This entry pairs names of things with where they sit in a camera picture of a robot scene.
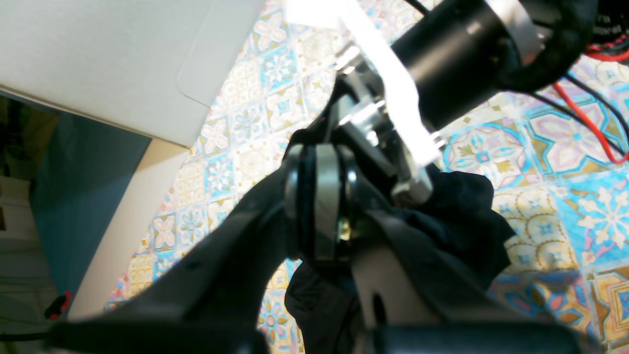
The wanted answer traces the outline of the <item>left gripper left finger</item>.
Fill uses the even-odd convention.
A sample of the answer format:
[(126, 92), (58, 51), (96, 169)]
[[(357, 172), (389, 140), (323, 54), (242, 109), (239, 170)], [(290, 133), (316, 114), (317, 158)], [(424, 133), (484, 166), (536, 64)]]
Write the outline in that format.
[(148, 289), (90, 320), (63, 321), (47, 351), (69, 354), (267, 354), (257, 329), (267, 283), (313, 247), (317, 148), (290, 148), (211, 235)]

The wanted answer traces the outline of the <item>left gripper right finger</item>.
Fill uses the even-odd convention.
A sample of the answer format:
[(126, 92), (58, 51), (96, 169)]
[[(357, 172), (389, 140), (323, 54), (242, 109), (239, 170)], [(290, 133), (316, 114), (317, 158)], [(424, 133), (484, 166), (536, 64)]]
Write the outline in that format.
[(355, 354), (586, 354), (588, 341), (496, 302), (395, 216), (348, 148), (315, 148), (314, 265), (357, 294)]

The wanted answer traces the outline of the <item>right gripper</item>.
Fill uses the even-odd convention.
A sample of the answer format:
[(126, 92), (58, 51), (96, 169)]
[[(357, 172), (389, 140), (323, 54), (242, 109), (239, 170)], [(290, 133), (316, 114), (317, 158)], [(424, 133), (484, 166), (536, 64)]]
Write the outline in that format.
[(288, 0), (286, 21), (352, 37), (336, 54), (333, 94), (309, 127), (317, 141), (360, 155), (374, 179), (387, 180), (395, 204), (425, 203), (433, 192), (427, 167), (442, 155), (438, 134), (422, 123), (411, 75), (359, 2)]

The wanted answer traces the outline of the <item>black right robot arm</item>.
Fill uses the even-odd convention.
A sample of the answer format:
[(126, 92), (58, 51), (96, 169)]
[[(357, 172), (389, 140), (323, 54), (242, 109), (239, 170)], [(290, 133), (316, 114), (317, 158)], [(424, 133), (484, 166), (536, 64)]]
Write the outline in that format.
[(501, 91), (533, 93), (565, 74), (598, 34), (602, 17), (628, 13), (620, 0), (443, 0), (393, 43), (355, 0), (288, 0), (289, 23), (344, 29), (335, 88), (313, 128), (321, 143), (292, 168), (286, 196), (336, 200), (357, 173), (395, 203), (429, 199), (429, 167), (442, 157), (439, 132)]

